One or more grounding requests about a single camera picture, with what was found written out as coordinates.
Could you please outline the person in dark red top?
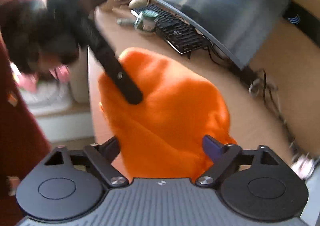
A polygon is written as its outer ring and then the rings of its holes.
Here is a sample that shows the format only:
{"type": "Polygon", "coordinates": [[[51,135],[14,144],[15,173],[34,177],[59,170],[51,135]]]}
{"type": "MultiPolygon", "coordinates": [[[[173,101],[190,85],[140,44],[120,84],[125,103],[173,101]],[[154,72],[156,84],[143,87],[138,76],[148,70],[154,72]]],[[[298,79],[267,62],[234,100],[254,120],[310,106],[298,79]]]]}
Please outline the person in dark red top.
{"type": "Polygon", "coordinates": [[[50,152],[20,90],[38,75],[75,62],[79,47],[43,0],[1,0],[1,225],[21,218],[14,191],[50,152]]]}

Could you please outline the glass jar with green lid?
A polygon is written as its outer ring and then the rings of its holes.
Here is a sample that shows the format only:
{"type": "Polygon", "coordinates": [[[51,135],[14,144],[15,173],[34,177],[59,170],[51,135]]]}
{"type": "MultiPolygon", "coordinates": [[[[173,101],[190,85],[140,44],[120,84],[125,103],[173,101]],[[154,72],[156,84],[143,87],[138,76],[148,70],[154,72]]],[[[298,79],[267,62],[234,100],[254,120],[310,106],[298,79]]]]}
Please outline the glass jar with green lid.
{"type": "Polygon", "coordinates": [[[143,10],[135,21],[135,30],[142,33],[154,33],[159,14],[153,10],[143,10]]]}

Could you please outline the black keyboard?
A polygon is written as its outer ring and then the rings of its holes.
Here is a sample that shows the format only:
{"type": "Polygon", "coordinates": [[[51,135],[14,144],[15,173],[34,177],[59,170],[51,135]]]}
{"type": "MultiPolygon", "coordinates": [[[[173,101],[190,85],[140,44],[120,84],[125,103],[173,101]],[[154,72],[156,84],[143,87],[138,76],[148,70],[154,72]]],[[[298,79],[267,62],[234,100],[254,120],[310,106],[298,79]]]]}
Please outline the black keyboard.
{"type": "Polygon", "coordinates": [[[156,34],[167,42],[178,54],[186,54],[190,58],[191,53],[207,47],[207,41],[196,29],[187,24],[182,18],[162,9],[156,4],[132,9],[131,14],[137,17],[142,11],[151,10],[158,13],[156,34]]]}

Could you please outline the orange pumpkin costume garment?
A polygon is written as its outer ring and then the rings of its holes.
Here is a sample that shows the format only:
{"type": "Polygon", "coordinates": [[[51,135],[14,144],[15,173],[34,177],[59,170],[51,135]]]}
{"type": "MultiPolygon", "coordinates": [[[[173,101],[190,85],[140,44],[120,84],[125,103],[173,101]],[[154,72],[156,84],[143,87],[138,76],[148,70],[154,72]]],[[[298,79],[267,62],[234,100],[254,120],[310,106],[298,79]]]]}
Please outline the orange pumpkin costume garment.
{"type": "Polygon", "coordinates": [[[226,103],[209,80],[142,48],[124,50],[119,61],[143,101],[129,104],[106,74],[98,86],[100,107],[130,177],[196,179],[212,166],[202,148],[205,135],[234,143],[226,103]]]}

